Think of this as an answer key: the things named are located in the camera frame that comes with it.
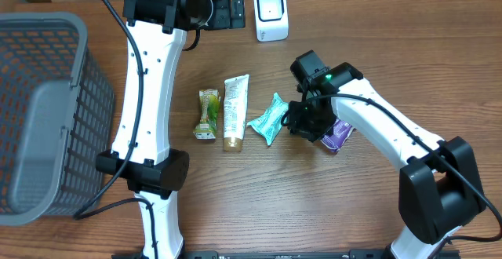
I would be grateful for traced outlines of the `purple pad package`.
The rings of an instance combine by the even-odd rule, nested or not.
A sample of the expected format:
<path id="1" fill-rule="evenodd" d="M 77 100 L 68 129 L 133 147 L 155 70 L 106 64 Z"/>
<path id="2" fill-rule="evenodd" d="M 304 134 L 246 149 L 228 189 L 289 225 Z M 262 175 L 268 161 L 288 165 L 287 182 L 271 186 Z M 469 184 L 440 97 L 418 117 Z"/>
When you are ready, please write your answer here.
<path id="1" fill-rule="evenodd" d="M 337 119 L 331 135 L 326 134 L 321 142 L 332 152 L 337 153 L 345 144 L 355 128 L 344 120 Z"/>

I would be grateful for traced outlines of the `teal wet wipes pack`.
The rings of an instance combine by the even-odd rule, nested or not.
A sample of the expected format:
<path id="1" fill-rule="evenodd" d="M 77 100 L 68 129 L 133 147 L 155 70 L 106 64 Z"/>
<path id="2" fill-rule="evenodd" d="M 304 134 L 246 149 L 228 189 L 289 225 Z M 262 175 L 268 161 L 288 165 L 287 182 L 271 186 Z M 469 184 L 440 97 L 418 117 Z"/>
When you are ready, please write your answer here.
<path id="1" fill-rule="evenodd" d="M 287 112 L 289 105 L 282 100 L 278 93 L 274 93 L 271 105 L 259 117 L 250 122 L 247 126 L 251 126 L 259 135 L 264 137 L 267 146 L 271 146 L 274 139 L 282 129 L 281 119 Z"/>

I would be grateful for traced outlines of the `white tube with gold cap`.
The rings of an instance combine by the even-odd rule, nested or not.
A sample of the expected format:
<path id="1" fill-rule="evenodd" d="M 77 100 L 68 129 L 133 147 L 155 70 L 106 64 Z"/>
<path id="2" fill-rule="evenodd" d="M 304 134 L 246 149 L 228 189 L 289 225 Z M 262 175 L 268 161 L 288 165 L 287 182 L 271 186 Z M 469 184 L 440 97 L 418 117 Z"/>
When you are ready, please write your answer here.
<path id="1" fill-rule="evenodd" d="M 224 81 L 224 150 L 240 152 L 246 128 L 249 75 Z"/>

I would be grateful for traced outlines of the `yellow green Pokka drink pouch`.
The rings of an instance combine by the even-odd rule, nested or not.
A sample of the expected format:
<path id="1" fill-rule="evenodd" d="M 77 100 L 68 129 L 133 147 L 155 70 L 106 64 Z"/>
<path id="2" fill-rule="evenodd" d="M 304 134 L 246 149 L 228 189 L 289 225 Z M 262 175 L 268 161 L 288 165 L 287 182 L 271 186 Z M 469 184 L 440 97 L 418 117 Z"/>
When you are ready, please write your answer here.
<path id="1" fill-rule="evenodd" d="M 214 140 L 217 132 L 217 116 L 220 110 L 220 95 L 217 89 L 203 89 L 198 92 L 201 118 L 193 134 L 199 140 Z"/>

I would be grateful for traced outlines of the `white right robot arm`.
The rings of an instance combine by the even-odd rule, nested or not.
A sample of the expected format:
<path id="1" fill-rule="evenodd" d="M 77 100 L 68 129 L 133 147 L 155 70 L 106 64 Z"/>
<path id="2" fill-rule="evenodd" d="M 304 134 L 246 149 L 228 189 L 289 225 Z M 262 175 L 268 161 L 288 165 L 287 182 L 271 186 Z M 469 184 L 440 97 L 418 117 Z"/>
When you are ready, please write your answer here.
<path id="1" fill-rule="evenodd" d="M 390 105 L 349 63 L 324 65 L 310 50 L 290 70 L 302 94 L 282 124 L 315 142 L 336 120 L 356 128 L 399 174 L 398 209 L 405 224 L 382 258 L 427 258 L 486 209 L 474 152 L 460 137 L 446 141 Z"/>

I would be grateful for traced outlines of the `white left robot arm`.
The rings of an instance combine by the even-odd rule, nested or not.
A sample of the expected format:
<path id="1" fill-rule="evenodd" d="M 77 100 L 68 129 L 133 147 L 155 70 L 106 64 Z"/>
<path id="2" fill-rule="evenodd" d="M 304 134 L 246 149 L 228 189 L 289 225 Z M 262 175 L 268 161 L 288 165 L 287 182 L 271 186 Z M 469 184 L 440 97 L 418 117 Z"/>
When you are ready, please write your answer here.
<path id="1" fill-rule="evenodd" d="M 115 19 L 128 39 L 122 115 L 110 149 L 96 168 L 122 178 L 138 203 L 144 229 L 140 258 L 180 258 L 184 238 L 178 192 L 189 154 L 169 145 L 173 83 L 189 31 L 244 28 L 244 0 L 123 0 Z"/>

